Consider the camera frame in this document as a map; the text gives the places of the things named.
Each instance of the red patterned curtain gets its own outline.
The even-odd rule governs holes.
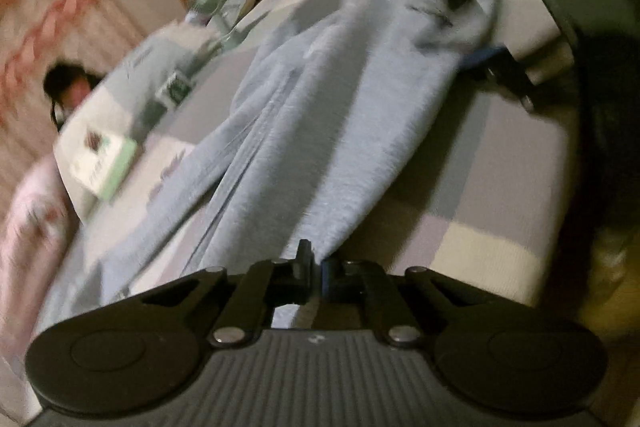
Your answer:
[[[56,130],[42,91],[60,58],[110,71],[143,38],[112,0],[0,0],[0,219]]]

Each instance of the black hair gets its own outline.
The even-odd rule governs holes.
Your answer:
[[[101,76],[88,73],[79,64],[71,62],[57,62],[44,77],[43,88],[46,95],[51,99],[51,120],[56,124],[58,130],[62,127],[62,122],[56,117],[56,104],[60,103],[62,93],[65,92],[79,77],[85,77],[91,89],[94,89],[100,81]]]

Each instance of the portable fan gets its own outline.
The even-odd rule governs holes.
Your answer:
[[[238,42],[233,35],[233,29],[229,27],[222,16],[224,3],[225,0],[187,0],[189,10],[203,17],[209,17],[214,22],[222,35],[221,41],[225,48],[235,47]]]

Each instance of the gray garment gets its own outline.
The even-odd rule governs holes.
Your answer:
[[[134,233],[81,284],[56,280],[38,329],[126,295],[216,184],[185,275],[290,258],[301,238],[321,262],[422,142],[496,4],[452,12],[447,0],[305,0],[261,46],[228,120],[166,181]]]

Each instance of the metal screw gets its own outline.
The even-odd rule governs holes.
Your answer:
[[[420,331],[413,326],[394,326],[389,330],[389,337],[397,343],[412,343],[420,338]]]
[[[237,344],[242,342],[246,334],[240,328],[229,326],[213,332],[213,338],[220,344]]]

